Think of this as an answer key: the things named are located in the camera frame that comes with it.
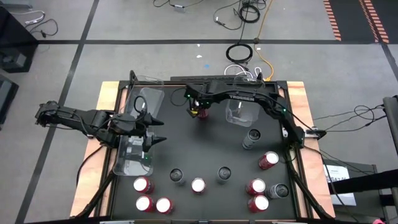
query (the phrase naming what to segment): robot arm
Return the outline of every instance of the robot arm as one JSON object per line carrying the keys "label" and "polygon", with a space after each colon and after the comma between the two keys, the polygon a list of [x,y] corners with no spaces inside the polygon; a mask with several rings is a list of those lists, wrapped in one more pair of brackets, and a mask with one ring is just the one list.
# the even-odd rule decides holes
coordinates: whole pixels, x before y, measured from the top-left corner
{"label": "robot arm", "polygon": [[147,137],[150,125],[163,125],[150,113],[141,111],[135,118],[129,114],[115,114],[113,111],[89,110],[82,111],[60,106],[55,101],[41,104],[36,114],[36,124],[46,127],[48,124],[62,124],[81,131],[84,135],[94,136],[107,147],[119,147],[121,136],[139,136],[144,139],[142,148],[148,152],[151,146],[166,140],[163,137]]}
{"label": "robot arm", "polygon": [[213,103],[227,99],[258,103],[269,116],[282,123],[289,134],[289,143],[297,143],[299,148],[304,146],[305,133],[301,127],[295,125],[293,116],[287,112],[286,100],[278,94],[267,92],[264,88],[238,88],[222,81],[212,80],[204,85],[188,84],[184,97],[190,102],[187,111],[192,117],[196,117],[200,110],[210,108]]}

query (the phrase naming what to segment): plastic container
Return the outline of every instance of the plastic container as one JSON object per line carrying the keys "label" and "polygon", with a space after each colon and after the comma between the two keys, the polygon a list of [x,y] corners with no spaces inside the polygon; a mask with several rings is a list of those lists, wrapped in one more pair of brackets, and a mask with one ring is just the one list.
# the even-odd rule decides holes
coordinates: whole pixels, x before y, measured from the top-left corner
{"label": "plastic container", "polygon": [[[236,76],[234,87],[251,87],[251,89],[263,87],[263,83],[245,76]],[[250,127],[259,117],[260,105],[258,103],[228,100],[225,109],[225,118],[228,122],[244,127]]]}
{"label": "plastic container", "polygon": [[[147,108],[147,112],[156,118],[164,99],[164,83],[162,80],[157,80],[151,77],[137,77],[138,81],[148,84],[148,87],[134,87],[129,96],[127,96],[125,113],[129,113],[134,117],[138,116],[138,112],[134,109],[134,100],[137,96],[143,96],[148,105],[145,105],[144,100],[138,98],[136,101],[137,110]],[[150,126],[147,130],[147,137],[150,138],[155,134],[155,127]],[[154,148],[149,149],[149,152],[142,151],[143,138],[137,136],[123,136],[119,145],[118,156],[113,168],[116,175],[127,176],[149,176],[153,172],[152,156]]]}

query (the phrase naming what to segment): gray can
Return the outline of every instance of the gray can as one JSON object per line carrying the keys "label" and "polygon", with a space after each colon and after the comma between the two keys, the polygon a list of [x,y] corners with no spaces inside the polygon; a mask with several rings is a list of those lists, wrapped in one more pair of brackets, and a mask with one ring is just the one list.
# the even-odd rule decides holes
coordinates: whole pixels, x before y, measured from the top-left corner
{"label": "gray can", "polygon": [[246,137],[243,139],[242,147],[246,150],[252,149],[254,144],[260,140],[261,134],[259,130],[252,129],[248,132]]}
{"label": "gray can", "polygon": [[289,189],[284,184],[275,184],[266,190],[266,197],[271,199],[286,198],[289,195]]}
{"label": "gray can", "polygon": [[221,167],[217,172],[217,183],[225,184],[231,177],[231,169],[228,167]]}
{"label": "gray can", "polygon": [[170,179],[177,185],[185,184],[184,173],[180,169],[173,169],[170,172]]}

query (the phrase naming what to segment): wooden table frame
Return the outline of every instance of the wooden table frame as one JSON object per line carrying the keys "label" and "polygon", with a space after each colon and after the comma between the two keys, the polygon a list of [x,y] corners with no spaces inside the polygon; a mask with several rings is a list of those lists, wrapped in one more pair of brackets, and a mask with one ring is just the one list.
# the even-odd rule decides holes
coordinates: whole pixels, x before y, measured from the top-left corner
{"label": "wooden table frame", "polygon": [[[103,82],[101,91],[99,93],[97,110],[114,110],[116,99],[118,97],[119,82]],[[290,104],[292,106],[292,112],[299,117],[304,123],[309,126],[313,126],[312,116],[310,107],[307,100],[307,94],[303,82],[287,82],[289,89]],[[283,90],[280,90],[280,94],[284,96]],[[121,99],[126,99],[127,90],[122,91]],[[124,100],[120,102],[120,108],[124,107]],[[296,125],[301,126],[303,129],[306,127],[295,119]],[[89,156],[95,149],[99,147],[99,142],[96,139],[88,140],[86,147],[85,158]],[[305,139],[305,145],[313,149],[319,150],[318,141],[316,139],[308,138]],[[72,210],[70,215],[74,216],[80,213],[86,204],[91,200],[95,192],[97,191],[101,176],[103,173],[104,160],[106,150],[102,150],[95,154],[90,160],[87,161],[85,166],[82,168],[79,178],[79,183],[76,188],[75,199],[73,201]],[[300,150],[302,158],[302,165],[305,172],[305,180],[307,181],[307,187],[316,198],[318,203],[323,209],[331,216],[335,217],[335,212],[331,202],[328,184],[326,181],[325,173],[323,171],[322,159],[319,153],[313,152],[309,149],[303,148]],[[114,159],[116,157],[116,150],[111,151],[109,158],[108,170],[111,170]],[[294,161],[295,169],[297,170],[297,163]],[[300,216],[307,218],[308,214],[305,206],[305,199],[303,193],[296,185],[297,199],[300,209]],[[101,216],[106,215],[106,209],[108,207],[110,186],[103,195],[101,202],[101,210],[99,214]],[[315,211],[312,212],[314,218],[318,218]]]}

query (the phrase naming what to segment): soda can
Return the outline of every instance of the soda can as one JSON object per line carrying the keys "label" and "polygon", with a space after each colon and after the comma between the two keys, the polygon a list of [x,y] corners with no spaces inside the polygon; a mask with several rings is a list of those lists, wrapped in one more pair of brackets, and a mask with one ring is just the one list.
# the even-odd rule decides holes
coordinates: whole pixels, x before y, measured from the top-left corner
{"label": "soda can", "polygon": [[245,189],[249,195],[264,194],[264,191],[266,190],[266,183],[263,180],[256,178],[250,181],[250,183],[246,185]]}
{"label": "soda can", "polygon": [[252,129],[248,132],[246,137],[243,139],[242,147],[246,150],[252,149],[254,144],[260,140],[261,134],[259,130]]}
{"label": "soda can", "polygon": [[228,167],[221,167],[217,172],[217,182],[219,184],[225,184],[231,177],[231,169]]}
{"label": "soda can", "polygon": [[268,199],[263,195],[256,195],[248,202],[250,212],[257,213],[263,212],[268,208]]}
{"label": "soda can", "polygon": [[289,195],[289,189],[284,184],[275,184],[266,190],[266,196],[269,200],[286,198]]}
{"label": "soda can", "polygon": [[279,162],[279,156],[276,152],[266,152],[260,159],[259,159],[259,167],[261,169],[269,169],[273,167],[275,164]]}
{"label": "soda can", "polygon": [[173,203],[168,198],[165,198],[165,197],[164,198],[160,198],[156,202],[156,209],[157,209],[158,212],[160,212],[162,214],[169,214],[173,210]]}
{"label": "soda can", "polygon": [[154,191],[155,185],[147,177],[138,177],[134,181],[134,189],[139,193],[150,194]]}
{"label": "soda can", "polygon": [[206,189],[205,181],[202,178],[195,178],[192,181],[192,191],[196,194],[202,194]]}
{"label": "soda can", "polygon": [[180,169],[173,169],[170,172],[170,179],[177,185],[183,185],[185,183],[184,173]]}
{"label": "soda can", "polygon": [[154,211],[154,201],[149,196],[141,196],[137,199],[136,207],[142,212],[153,212]]}

